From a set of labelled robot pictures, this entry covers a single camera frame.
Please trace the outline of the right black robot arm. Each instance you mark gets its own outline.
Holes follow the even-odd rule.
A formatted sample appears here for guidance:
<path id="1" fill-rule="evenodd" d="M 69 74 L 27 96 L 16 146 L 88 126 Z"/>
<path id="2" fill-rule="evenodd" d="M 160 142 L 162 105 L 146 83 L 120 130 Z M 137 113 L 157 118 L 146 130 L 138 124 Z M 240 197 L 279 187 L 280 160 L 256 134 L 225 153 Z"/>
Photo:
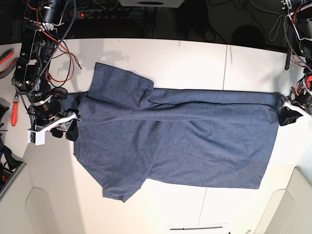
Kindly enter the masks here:
<path id="1" fill-rule="evenodd" d="M 18 96 L 26 97 L 30 103 L 25 108 L 31 124 L 27 141 L 35 145 L 45 143 L 46 132 L 69 141 L 78 138 L 77 122 L 82 117 L 76 109 L 61 108 L 61 101 L 68 95 L 64 85 L 70 77 L 56 86 L 51 84 L 49 73 L 51 61 L 76 19 L 73 15 L 65 32 L 57 33 L 68 5 L 77 10 L 75 0 L 29 0 L 24 11 L 26 25 L 22 28 L 21 50 L 12 84 Z"/>

